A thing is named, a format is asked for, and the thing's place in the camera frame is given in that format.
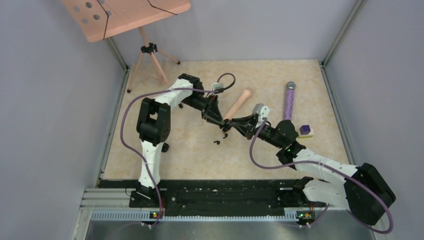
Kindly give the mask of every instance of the wall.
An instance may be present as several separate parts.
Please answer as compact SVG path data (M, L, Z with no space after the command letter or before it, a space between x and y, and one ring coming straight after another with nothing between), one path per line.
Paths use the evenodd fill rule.
M354 4L355 0L191 0L187 12L145 29L151 42L181 61L322 60ZM127 64L138 60L143 41L137 29L114 39Z
M0 239L70 239L122 69L58 0L0 3Z
M424 1L367 1L328 66L356 160L397 196L397 239L424 235Z

